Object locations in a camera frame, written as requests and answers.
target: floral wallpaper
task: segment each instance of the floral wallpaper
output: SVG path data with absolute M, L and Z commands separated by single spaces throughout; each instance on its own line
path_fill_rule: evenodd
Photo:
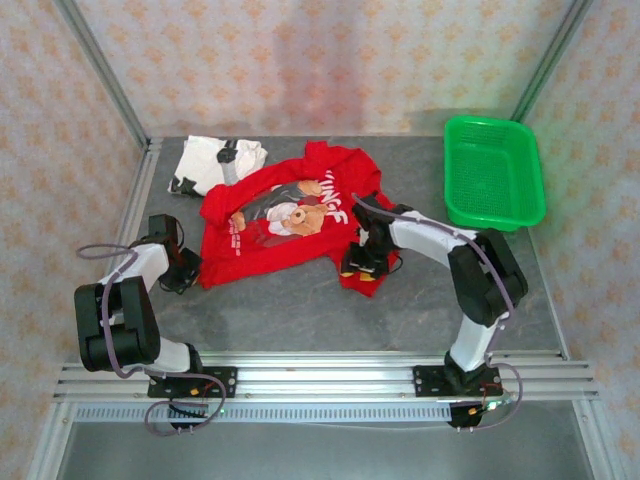
M 79 0 L 151 136 L 508 117 L 570 0 Z
M 141 152 L 51 0 L 0 2 L 0 478 L 23 478 L 60 364 L 73 292 L 103 264 Z
M 640 3 L 594 2 L 528 122 L 549 213 L 534 230 L 571 354 L 597 365 L 640 472 Z

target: green plastic basket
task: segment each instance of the green plastic basket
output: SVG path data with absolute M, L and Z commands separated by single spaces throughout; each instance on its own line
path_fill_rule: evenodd
M 546 213 L 536 138 L 520 123 L 458 116 L 444 128 L 444 198 L 451 221 L 512 232 Z

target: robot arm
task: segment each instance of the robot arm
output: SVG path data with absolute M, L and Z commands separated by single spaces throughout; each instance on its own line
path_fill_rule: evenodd
M 169 215 L 149 218 L 149 235 L 135 242 L 136 261 L 116 278 L 109 294 L 109 325 L 119 363 L 146 365 L 162 372 L 197 371 L 199 357 L 191 345 L 160 336 L 148 292 L 157 282 L 182 293 L 198 276 L 200 257 L 178 243 L 177 221 Z M 120 272 L 126 260 L 115 269 Z M 101 307 L 112 274 L 75 292 L 80 358 L 89 371 L 111 370 Z
M 458 337 L 445 357 L 447 380 L 459 394 L 487 367 L 485 354 L 508 307 L 494 278 L 467 240 L 486 254 L 515 306 L 527 293 L 527 282 L 504 237 L 497 230 L 461 230 L 430 220 L 410 207 L 391 210 L 375 200 L 362 199 L 353 211 L 360 224 L 360 243 L 352 243 L 342 262 L 342 275 L 360 273 L 373 279 L 389 272 L 388 257 L 398 249 L 419 252 L 449 268 L 463 312 Z

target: cartoon bear print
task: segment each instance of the cartoon bear print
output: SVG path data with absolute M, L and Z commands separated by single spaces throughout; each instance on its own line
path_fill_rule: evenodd
M 322 186 L 315 180 L 277 185 L 231 216 L 238 231 L 247 224 L 264 218 L 269 222 L 269 232 L 274 235 L 300 235 L 306 237 L 320 232 L 329 208 L 317 205 L 298 205 L 305 197 L 320 197 Z

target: floor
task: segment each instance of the floor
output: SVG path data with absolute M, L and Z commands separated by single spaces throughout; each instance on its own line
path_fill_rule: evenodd
M 593 478 L 570 402 L 525 402 L 472 434 L 425 425 L 214 423 L 159 438 L 140 424 L 75 424 L 58 479 Z
M 268 164 L 300 157 L 302 137 L 262 137 Z M 167 186 L 182 154 L 184 138 L 165 138 L 140 235 L 146 218 L 157 213 L 177 217 L 186 245 L 199 251 L 204 221 L 201 199 L 171 195 Z M 382 189 L 396 203 L 447 221 L 443 190 L 442 139 L 435 137 L 331 137 L 332 145 L 360 147 L 382 171 Z M 529 283 L 513 325 L 501 338 L 501 350 L 559 350 L 529 233 L 507 235 Z M 461 312 L 449 272 L 414 252 L 403 252 L 404 266 L 368 299 L 342 289 L 328 259 L 288 270 L 242 279 L 182 296 L 154 288 L 151 301 L 167 338 L 216 351 L 420 351 L 439 354 L 455 340 Z

